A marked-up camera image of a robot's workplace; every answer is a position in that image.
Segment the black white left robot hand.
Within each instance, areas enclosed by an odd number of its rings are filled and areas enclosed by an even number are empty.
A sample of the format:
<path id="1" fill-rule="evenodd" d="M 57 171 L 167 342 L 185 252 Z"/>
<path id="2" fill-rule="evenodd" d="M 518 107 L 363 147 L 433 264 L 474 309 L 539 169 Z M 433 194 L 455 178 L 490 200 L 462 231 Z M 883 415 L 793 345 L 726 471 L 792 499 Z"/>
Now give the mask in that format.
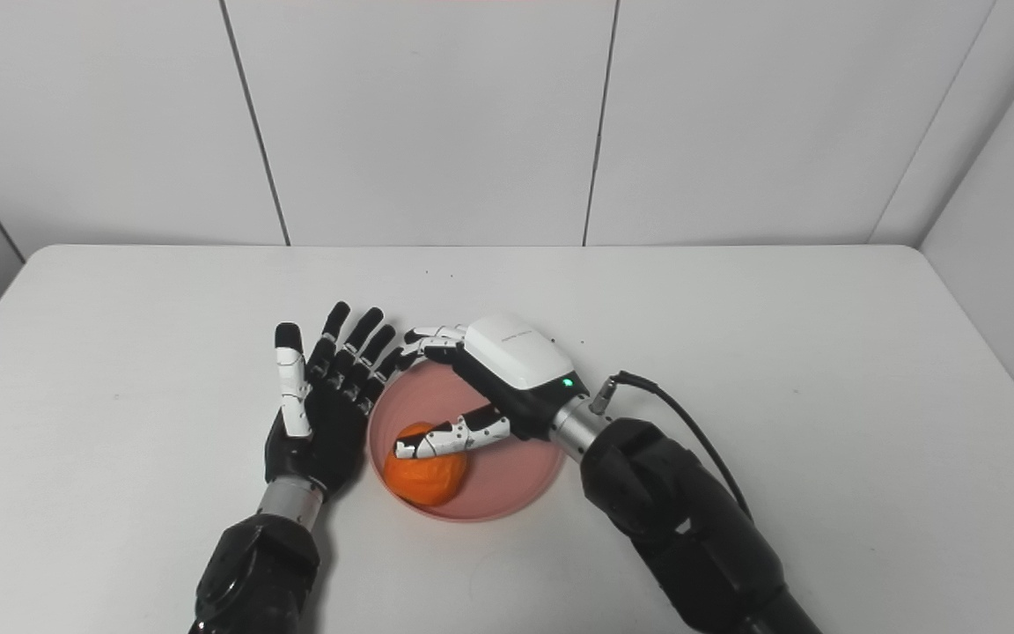
<path id="1" fill-rule="evenodd" d="M 267 484 L 302 479 L 330 500 L 361 465 L 371 410 L 397 373 L 400 353 L 387 348 L 397 330 L 378 306 L 342 335 L 349 314 L 345 302 L 335 304 L 309 356 L 295 322 L 277 325 L 277 361 L 286 368 L 279 373 L 282 408 L 264 446 Z"/>

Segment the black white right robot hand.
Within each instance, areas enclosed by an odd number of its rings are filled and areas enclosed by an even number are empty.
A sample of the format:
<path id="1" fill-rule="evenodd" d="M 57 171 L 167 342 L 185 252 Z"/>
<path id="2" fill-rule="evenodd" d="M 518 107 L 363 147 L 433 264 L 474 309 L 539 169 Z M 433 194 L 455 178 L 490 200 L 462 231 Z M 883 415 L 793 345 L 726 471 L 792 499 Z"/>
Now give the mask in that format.
<path id="1" fill-rule="evenodd" d="M 519 316 L 491 314 L 470 325 L 411 329 L 399 366 L 422 360 L 450 366 L 487 405 L 399 437 L 394 457 L 451 456 L 514 437 L 555 443 L 579 464 L 607 425 L 603 415 L 589 412 L 589 390 L 567 354 Z"/>

